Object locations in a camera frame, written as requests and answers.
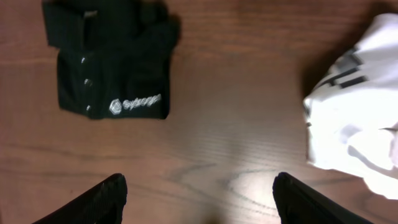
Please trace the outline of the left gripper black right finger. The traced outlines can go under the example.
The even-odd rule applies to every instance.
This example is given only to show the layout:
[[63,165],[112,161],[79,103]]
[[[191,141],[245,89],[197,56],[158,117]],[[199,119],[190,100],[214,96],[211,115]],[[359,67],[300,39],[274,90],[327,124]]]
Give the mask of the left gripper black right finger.
[[272,193],[282,224],[371,224],[286,172],[275,177]]

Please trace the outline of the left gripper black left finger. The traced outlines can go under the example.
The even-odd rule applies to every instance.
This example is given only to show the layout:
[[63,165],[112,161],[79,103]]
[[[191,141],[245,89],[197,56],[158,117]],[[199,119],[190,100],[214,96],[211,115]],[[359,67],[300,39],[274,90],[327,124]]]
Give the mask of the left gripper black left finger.
[[34,224],[121,224],[126,201],[125,176],[116,173]]

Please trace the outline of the white t-shirt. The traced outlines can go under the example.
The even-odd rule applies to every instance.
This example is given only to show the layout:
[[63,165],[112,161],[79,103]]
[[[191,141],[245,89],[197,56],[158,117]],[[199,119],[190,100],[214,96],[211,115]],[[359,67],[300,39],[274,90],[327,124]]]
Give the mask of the white t-shirt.
[[397,198],[397,15],[376,16],[304,99],[308,162]]

